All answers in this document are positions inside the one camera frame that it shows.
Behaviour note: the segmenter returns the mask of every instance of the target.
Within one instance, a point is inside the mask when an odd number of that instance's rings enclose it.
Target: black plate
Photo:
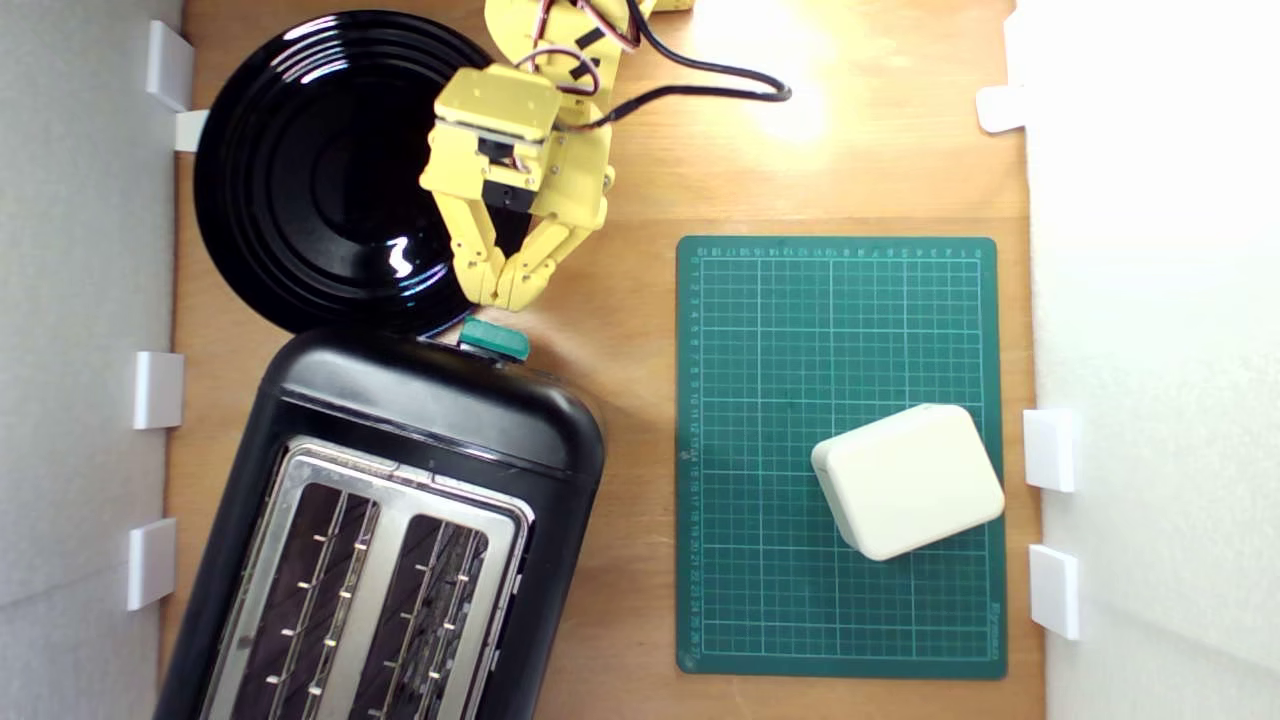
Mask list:
[[[433,104],[489,55],[415,15],[316,18],[253,53],[210,108],[196,215],[237,295],[300,333],[358,323],[431,334],[466,315],[448,232],[419,184]],[[527,214],[493,210],[509,255]]]

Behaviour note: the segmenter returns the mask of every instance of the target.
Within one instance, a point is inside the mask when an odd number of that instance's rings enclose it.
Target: black cable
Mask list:
[[[669,95],[686,95],[686,96],[710,96],[710,97],[733,97],[740,100],[759,100],[764,102],[783,102],[791,99],[791,88],[778,78],[762,73],[759,70],[751,70],[748,68],[737,68],[733,65],[722,65],[719,63],[708,63],[705,60],[695,60],[692,58],[681,55],[658,38],[653,33],[653,28],[649,27],[649,20],[645,19],[644,13],[640,12],[640,4],[636,0],[627,0],[627,10],[631,13],[631,20],[640,28],[640,36],[649,41],[663,58],[684,65],[686,68],[692,68],[695,70],[703,70],[708,73],[716,73],[722,76],[740,77],[750,81],[767,85],[773,88],[773,92],[760,92],[755,90],[737,90],[733,87],[716,87],[705,85],[664,85],[655,87],[648,92],[637,95],[630,100],[620,102],[612,110],[609,110],[604,117],[598,120],[593,120],[584,126],[576,126],[573,129],[595,129],[604,127],[612,122],[621,120],[622,118],[635,113],[640,108],[644,108],[654,100],[667,97]]]

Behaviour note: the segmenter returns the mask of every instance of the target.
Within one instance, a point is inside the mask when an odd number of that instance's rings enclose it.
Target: green button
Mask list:
[[[475,318],[467,318],[462,323],[458,343],[506,355],[521,363],[529,359],[529,336]]]

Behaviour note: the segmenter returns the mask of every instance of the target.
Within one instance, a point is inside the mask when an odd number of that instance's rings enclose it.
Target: white box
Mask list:
[[[205,132],[209,110],[188,110],[173,117],[173,149],[178,152],[200,150],[200,135]]]
[[[172,593],[177,582],[178,521],[173,518],[129,530],[129,597],[141,610]]]
[[[1024,410],[1027,484],[1075,492],[1079,424],[1070,410]]]
[[[840,536],[888,560],[1000,516],[1005,493],[956,405],[919,405],[826,439],[812,461]]]
[[[196,49],[160,20],[147,37],[147,92],[174,113],[191,109]]]
[[[133,380],[133,429],[182,424],[186,357],[177,352],[138,352]]]

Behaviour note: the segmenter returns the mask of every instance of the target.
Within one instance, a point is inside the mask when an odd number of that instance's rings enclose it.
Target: white wall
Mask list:
[[[173,115],[147,22],[180,0],[0,0],[0,716],[142,719],[159,615],[129,614],[129,528],[164,434],[131,429],[133,354],[168,350]]]
[[[1023,0],[1037,395],[1083,414],[1052,720],[1280,717],[1280,42],[1253,0]]]

